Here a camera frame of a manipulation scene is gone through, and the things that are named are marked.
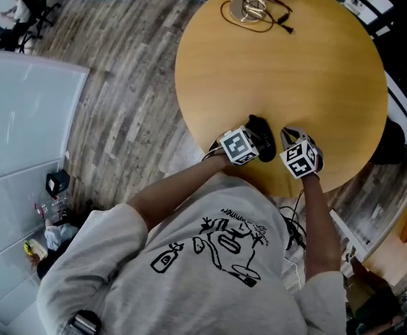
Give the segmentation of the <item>person's left forearm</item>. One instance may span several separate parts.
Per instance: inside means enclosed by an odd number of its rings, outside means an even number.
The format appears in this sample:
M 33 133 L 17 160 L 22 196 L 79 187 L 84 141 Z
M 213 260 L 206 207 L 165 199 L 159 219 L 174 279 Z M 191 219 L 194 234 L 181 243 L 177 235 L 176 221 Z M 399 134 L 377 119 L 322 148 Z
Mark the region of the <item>person's left forearm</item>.
M 200 163 L 159 180 L 136 193 L 128 204 L 145 221 L 148 230 L 152 230 L 176 208 L 192 196 L 215 174 L 230 165 L 224 154 L 211 156 Z

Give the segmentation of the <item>black backpack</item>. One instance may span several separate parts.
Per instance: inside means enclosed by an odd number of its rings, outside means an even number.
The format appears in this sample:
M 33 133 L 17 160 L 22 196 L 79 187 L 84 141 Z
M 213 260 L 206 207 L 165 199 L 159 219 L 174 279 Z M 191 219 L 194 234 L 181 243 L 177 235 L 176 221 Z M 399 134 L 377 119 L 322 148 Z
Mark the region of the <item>black backpack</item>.
M 387 118 L 378 146 L 369 162 L 375 165 L 396 165 L 406 153 L 405 135 L 402 127 Z

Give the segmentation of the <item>grey trousers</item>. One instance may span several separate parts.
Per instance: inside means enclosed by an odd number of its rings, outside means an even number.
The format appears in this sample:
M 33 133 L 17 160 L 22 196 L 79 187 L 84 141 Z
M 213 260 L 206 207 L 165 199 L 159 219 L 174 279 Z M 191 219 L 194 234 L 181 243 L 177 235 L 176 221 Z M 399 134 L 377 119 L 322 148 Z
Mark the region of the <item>grey trousers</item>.
M 284 253 L 282 281 L 291 293 L 301 290 L 305 284 L 305 255 L 305 250 L 296 245 Z

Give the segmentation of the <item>black cardboard box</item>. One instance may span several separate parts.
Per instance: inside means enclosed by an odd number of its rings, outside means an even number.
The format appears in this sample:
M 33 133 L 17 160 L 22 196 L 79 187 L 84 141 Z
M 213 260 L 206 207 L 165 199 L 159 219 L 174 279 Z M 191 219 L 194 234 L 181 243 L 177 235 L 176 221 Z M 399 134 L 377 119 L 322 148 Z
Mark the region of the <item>black cardboard box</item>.
M 67 190 L 70 183 L 70 175 L 65 170 L 54 173 L 48 173 L 46 176 L 45 190 L 51 197 Z

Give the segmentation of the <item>gold table lamp white shade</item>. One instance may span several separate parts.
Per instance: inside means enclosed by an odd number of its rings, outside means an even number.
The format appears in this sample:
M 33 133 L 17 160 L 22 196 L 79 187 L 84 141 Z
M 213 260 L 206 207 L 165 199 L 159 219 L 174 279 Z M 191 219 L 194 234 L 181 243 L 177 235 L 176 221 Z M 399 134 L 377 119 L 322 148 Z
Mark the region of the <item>gold table lamp white shade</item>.
M 263 21 L 267 12 L 267 0 L 232 0 L 229 3 L 231 16 L 241 23 Z

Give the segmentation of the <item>clear plastic bottles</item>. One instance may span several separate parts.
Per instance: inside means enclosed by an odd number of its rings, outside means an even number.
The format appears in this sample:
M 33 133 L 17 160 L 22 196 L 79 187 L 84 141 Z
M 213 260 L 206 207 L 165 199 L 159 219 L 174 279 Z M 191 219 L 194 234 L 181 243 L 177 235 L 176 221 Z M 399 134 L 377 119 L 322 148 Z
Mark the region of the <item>clear plastic bottles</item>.
M 50 195 L 43 197 L 34 207 L 43 220 L 49 218 L 60 218 L 63 210 L 68 208 L 70 197 L 67 193 L 60 193 L 54 197 Z

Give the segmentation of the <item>white plastic bag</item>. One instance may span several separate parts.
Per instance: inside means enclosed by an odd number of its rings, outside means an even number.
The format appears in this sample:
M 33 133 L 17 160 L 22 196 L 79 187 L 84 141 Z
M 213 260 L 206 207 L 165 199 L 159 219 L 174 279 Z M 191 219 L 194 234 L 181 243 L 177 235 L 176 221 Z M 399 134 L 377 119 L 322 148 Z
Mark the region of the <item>white plastic bag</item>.
M 51 220 L 47 219 L 44 231 L 47 248 L 51 251 L 57 251 L 63 243 L 74 238 L 78 231 L 79 228 L 70 223 L 55 225 Z

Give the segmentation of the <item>yellow snack bag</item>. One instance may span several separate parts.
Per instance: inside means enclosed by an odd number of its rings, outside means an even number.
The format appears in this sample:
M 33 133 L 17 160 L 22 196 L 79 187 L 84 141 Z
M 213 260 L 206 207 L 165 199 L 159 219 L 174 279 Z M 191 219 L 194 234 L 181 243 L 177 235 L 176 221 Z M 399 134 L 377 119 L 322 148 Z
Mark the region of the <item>yellow snack bag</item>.
M 43 260 L 48 256 L 47 249 L 35 239 L 24 241 L 24 251 L 30 258 L 38 258 L 39 260 Z

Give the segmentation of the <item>black office chair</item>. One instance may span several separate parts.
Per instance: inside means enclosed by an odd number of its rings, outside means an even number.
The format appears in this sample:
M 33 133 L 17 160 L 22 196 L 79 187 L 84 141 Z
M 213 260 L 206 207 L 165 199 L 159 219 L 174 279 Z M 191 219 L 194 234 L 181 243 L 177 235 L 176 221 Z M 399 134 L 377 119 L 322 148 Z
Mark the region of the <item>black office chair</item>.
M 13 33 L 19 37 L 26 31 L 31 31 L 32 28 L 36 31 L 36 39 L 42 40 L 42 30 L 46 24 L 50 27 L 54 26 L 54 22 L 48 19 L 49 14 L 55 9 L 60 8 L 60 3 L 55 3 L 53 6 L 47 4 L 47 0 L 25 0 L 25 4 L 31 11 L 31 17 L 27 23 L 14 23 L 12 28 Z
M 0 50 L 25 54 L 32 49 L 36 36 L 31 31 L 26 31 L 17 37 L 12 29 L 0 27 Z

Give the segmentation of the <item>black pouch case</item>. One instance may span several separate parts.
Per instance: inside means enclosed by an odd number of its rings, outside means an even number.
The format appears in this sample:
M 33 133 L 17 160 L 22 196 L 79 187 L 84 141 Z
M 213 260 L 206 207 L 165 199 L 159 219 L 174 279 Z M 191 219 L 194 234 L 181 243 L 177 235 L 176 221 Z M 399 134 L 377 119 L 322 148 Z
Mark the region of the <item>black pouch case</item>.
M 262 117 L 250 114 L 246 129 L 259 152 L 259 160 L 264 163 L 271 162 L 276 156 L 276 143 L 267 121 Z

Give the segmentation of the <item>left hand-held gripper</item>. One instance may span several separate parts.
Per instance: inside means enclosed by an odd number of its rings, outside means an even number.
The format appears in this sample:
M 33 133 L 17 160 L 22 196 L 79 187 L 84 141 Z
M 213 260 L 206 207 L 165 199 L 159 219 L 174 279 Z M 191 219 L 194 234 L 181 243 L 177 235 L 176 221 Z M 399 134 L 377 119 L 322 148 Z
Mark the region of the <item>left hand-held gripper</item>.
M 250 130 L 245 126 L 227 131 L 219 141 L 211 145 L 208 156 L 214 156 L 218 152 L 223 152 L 233 165 L 244 165 L 260 155 Z

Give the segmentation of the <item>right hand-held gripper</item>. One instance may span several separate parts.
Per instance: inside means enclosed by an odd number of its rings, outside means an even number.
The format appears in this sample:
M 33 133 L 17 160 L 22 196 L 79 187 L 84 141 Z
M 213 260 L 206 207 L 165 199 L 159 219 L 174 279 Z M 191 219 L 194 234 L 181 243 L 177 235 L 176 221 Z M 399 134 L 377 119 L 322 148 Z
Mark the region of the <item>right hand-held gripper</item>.
M 286 126 L 280 132 L 283 151 L 281 160 L 295 179 L 317 175 L 324 168 L 321 149 L 300 127 Z

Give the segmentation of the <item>person's right forearm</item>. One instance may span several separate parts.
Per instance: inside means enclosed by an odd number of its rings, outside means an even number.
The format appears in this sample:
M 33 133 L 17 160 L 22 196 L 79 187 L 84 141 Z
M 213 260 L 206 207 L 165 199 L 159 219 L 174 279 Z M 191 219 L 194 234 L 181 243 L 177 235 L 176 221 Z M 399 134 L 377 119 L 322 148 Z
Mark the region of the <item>person's right forearm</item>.
M 306 280 L 341 266 L 340 238 L 330 216 L 320 180 L 315 174 L 302 177 L 306 205 Z

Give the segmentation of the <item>white printed T-shirt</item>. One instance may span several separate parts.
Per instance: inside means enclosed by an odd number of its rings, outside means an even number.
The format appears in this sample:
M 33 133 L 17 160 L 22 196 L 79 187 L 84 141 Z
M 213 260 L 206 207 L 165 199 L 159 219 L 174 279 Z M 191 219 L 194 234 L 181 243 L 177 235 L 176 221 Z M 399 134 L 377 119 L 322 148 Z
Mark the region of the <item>white printed T-shirt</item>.
M 103 335 L 346 335 L 343 276 L 289 292 L 286 224 L 247 182 L 219 174 L 157 228 L 127 204 L 93 211 L 41 281 L 47 335 L 81 310 Z

